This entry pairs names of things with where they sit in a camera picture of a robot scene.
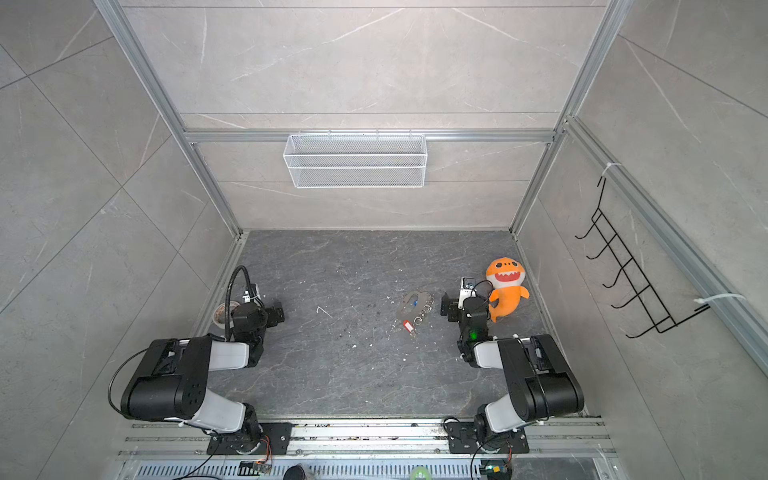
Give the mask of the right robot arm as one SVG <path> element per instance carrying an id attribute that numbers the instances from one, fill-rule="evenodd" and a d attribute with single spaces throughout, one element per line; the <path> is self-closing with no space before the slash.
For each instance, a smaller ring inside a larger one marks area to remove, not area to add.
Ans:
<path id="1" fill-rule="evenodd" d="M 507 393 L 481 406 L 474 417 L 478 440 L 583 410 L 582 388 L 551 335 L 491 336 L 489 305 L 479 297 L 461 300 L 445 294 L 440 315 L 459 326 L 457 346 L 462 360 L 474 368 L 504 374 Z"/>

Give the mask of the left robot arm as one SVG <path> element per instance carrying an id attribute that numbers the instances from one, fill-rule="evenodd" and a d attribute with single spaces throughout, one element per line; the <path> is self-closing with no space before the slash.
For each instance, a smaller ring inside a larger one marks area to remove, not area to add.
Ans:
<path id="1" fill-rule="evenodd" d="M 181 423 L 205 431 L 241 452 L 266 439 L 255 408 L 208 388 L 211 372 L 255 367 L 266 332 L 285 321 L 282 304 L 251 301 L 230 314 L 232 338 L 213 334 L 189 339 L 158 339 L 143 351 L 119 404 L 111 407 L 129 420 Z"/>

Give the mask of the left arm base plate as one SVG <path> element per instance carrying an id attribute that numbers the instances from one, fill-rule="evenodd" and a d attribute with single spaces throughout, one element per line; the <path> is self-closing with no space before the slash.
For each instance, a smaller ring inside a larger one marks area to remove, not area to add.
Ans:
<path id="1" fill-rule="evenodd" d="M 221 455 L 284 455 L 287 453 L 293 424 L 288 422 L 261 423 L 260 430 L 243 427 L 234 433 L 212 434 L 206 454 Z"/>

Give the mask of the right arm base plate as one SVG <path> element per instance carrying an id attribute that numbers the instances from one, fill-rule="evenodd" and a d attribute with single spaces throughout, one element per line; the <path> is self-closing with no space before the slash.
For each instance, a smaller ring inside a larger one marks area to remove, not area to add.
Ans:
<path id="1" fill-rule="evenodd" d="M 527 436 L 522 428 L 493 433 L 489 429 L 476 426 L 473 422 L 459 421 L 454 417 L 444 419 L 441 427 L 447 436 L 451 454 L 527 454 L 530 452 Z"/>

